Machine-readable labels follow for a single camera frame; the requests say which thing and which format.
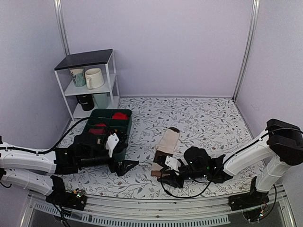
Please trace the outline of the cream and brown sock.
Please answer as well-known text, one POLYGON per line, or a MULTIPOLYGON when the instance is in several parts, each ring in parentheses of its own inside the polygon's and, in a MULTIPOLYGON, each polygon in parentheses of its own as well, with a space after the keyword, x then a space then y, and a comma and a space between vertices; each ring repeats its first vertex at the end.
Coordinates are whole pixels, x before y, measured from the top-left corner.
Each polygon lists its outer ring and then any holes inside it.
POLYGON ((160 177, 160 170, 163 168, 157 163, 159 156, 170 156, 173 157, 174 149, 180 136, 179 129, 175 127, 168 128, 162 136, 159 143, 156 145, 156 153, 152 163, 151 176, 160 177))

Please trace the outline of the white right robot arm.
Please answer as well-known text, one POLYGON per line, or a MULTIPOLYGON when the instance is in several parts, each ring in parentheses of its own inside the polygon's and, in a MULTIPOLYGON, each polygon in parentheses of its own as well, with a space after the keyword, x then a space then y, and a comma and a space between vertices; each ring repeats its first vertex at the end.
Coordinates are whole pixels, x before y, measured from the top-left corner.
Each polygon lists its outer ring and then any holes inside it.
POLYGON ((256 180, 252 190, 245 195, 248 206, 255 206, 263 199, 263 192, 282 177, 292 166, 303 162, 303 132, 295 125, 270 119, 259 136, 231 155, 211 158, 205 149, 188 148, 183 159, 162 154, 157 162, 162 169, 158 182, 174 188, 183 188, 185 180, 205 177, 208 183, 224 183, 243 169, 272 158, 256 180))

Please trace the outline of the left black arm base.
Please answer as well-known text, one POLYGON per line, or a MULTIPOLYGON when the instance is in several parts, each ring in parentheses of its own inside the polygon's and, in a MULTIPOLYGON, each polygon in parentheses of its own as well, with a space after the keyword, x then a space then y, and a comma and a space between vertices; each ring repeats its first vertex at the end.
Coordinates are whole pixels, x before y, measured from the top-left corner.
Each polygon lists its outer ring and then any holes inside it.
POLYGON ((55 175, 50 176, 53 186, 52 193, 46 196, 45 201, 60 207, 84 211, 87 196, 83 189, 75 189, 71 192, 66 191, 63 179, 55 175))

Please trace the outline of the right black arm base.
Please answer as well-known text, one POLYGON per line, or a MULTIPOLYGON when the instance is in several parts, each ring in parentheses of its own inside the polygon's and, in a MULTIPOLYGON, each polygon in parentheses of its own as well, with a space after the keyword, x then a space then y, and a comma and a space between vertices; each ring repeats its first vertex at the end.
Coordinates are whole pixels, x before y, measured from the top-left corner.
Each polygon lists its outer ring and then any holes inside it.
POLYGON ((268 192, 257 191, 256 179, 256 176, 252 179, 249 192, 230 196, 228 198, 228 204, 232 211, 246 209, 269 202, 268 192))

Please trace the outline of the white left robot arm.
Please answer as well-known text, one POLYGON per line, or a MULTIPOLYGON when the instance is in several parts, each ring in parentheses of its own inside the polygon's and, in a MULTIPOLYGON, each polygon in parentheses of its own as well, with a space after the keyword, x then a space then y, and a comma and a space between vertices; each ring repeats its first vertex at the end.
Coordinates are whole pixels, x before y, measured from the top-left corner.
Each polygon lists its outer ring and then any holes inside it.
POLYGON ((29 150, 0 143, 0 178, 10 184, 39 192, 60 205, 70 202, 61 175, 75 174, 84 167, 106 165, 110 172, 123 176, 139 164, 138 161, 115 158, 115 151, 123 151, 128 145, 115 133, 105 144, 96 135, 84 132, 74 137, 67 148, 29 150))

